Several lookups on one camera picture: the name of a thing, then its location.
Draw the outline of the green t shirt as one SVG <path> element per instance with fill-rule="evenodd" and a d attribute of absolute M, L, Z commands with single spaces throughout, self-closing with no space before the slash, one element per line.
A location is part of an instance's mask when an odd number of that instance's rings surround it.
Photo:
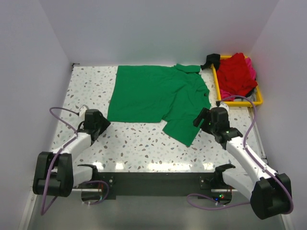
<path fill-rule="evenodd" d="M 159 123 L 165 134 L 190 146 L 199 132 L 193 125 L 211 107 L 200 66 L 118 66 L 107 118 L 112 122 Z"/>

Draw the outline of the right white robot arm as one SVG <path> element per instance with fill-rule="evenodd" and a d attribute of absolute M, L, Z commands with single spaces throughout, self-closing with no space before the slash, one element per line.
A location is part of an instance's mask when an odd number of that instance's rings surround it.
<path fill-rule="evenodd" d="M 243 168 L 224 164 L 215 168 L 212 187 L 235 188 L 245 196 L 260 219 L 290 214 L 294 209 L 291 180 L 268 166 L 246 143 L 242 133 L 230 126 L 228 111 L 222 107 L 203 108 L 193 121 L 195 127 L 213 135 Z"/>

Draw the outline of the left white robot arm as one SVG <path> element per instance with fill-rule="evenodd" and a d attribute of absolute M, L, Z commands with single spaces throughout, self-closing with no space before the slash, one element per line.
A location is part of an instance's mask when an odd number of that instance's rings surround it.
<path fill-rule="evenodd" d="M 51 152 L 41 152 L 37 157 L 33 192 L 48 196 L 68 197 L 73 187 L 84 183 L 89 188 L 99 184 L 98 169 L 92 164 L 74 166 L 76 158 L 91 147 L 106 131 L 110 122 L 97 109 L 88 109 L 83 114 L 77 133 L 65 144 Z"/>

